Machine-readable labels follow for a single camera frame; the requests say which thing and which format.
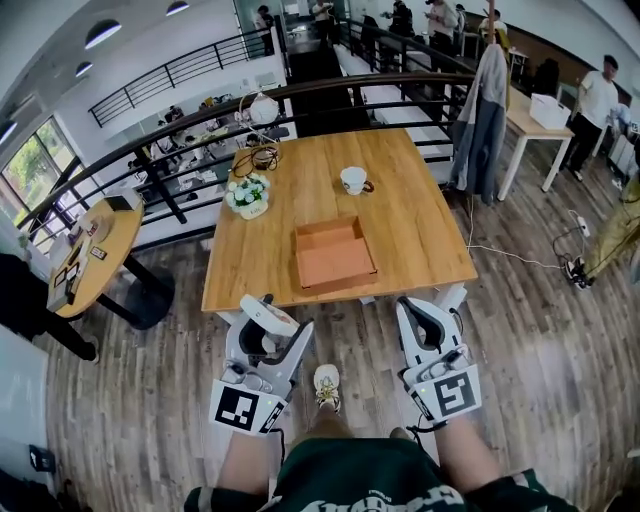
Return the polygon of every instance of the hardwood floor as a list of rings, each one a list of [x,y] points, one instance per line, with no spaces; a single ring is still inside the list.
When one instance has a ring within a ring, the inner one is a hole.
[[[509,135],[503,171],[514,144]],[[552,240],[574,226],[568,209],[595,232],[616,201],[611,176],[597,161],[584,185],[560,175],[544,194],[556,149],[529,143],[507,200],[492,207],[475,201],[474,244],[554,265]],[[468,236],[467,205],[448,199]],[[558,248],[577,254],[580,241],[569,236]],[[480,365],[484,405],[474,419],[483,437],[505,471],[534,467],[551,492],[601,510],[629,481],[634,463],[626,453],[640,446],[640,297],[628,282],[628,260],[581,292],[559,270],[480,249],[472,255],[479,279],[468,286],[461,315]],[[76,327],[99,337],[98,366],[48,338],[37,341],[52,356],[48,427],[58,478],[72,479],[96,512],[181,510],[189,490],[216,481],[228,436],[211,428],[207,415],[227,327],[200,312],[207,258],[208,249],[193,241],[141,254],[145,264],[174,273],[174,306],[145,333],[93,307]],[[115,282],[110,296],[122,299],[126,285]],[[417,409],[396,377],[403,360],[392,298],[290,313],[313,317],[316,336],[281,420],[287,443],[314,412],[310,379],[324,362],[341,370],[344,415],[358,435],[386,436],[413,424]]]

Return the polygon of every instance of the brown box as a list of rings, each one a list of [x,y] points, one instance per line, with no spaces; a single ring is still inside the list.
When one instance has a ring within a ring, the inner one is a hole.
[[[377,280],[377,269],[358,217],[299,226],[298,276],[304,293],[320,295]]]

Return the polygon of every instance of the white mug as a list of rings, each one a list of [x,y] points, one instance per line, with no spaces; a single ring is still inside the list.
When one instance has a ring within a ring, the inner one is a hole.
[[[357,196],[362,191],[373,192],[373,184],[367,181],[367,172],[361,167],[347,167],[342,169],[340,179],[347,194]]]

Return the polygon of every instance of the white flowers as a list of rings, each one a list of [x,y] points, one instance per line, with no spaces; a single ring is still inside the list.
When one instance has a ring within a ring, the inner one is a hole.
[[[225,200],[234,212],[239,212],[240,208],[256,201],[267,202],[269,194],[266,189],[270,186],[271,183],[265,176],[252,172],[240,182],[229,182]]]

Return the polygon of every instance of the wooden tabletop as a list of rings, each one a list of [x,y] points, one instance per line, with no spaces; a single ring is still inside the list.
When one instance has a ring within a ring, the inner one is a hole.
[[[531,98],[522,94],[513,86],[509,88],[509,110],[507,111],[507,121],[516,128],[522,135],[530,137],[536,136],[556,136],[573,137],[573,132],[569,128],[562,130],[547,130],[529,115],[531,109]]]
[[[89,246],[87,251],[88,263],[80,278],[75,300],[73,304],[62,306],[56,311],[59,316],[69,318],[82,313],[96,301],[109,285],[111,278],[122,266],[129,252],[131,252],[131,247],[142,224],[143,208],[141,201],[134,211],[113,212],[105,201],[99,201],[86,213],[88,219],[93,219],[98,215],[103,217],[111,215],[113,225],[107,238],[99,244],[91,244]],[[86,235],[81,236],[74,249],[80,247],[85,238]],[[104,260],[99,260],[91,255],[90,251],[93,247],[98,247],[107,253]],[[53,271],[49,280],[49,293],[53,288],[55,277],[65,265],[66,262],[59,269]]]
[[[239,308],[248,293],[274,295],[279,306],[393,295],[477,277],[465,242],[438,185],[403,129],[323,135],[279,144],[269,209],[246,221],[223,204],[209,259],[203,311]],[[236,153],[237,162],[247,150]],[[340,171],[367,171],[375,191],[350,196]],[[248,172],[240,167],[238,174]],[[323,295],[303,295],[297,282],[294,228],[357,215],[378,280]]]

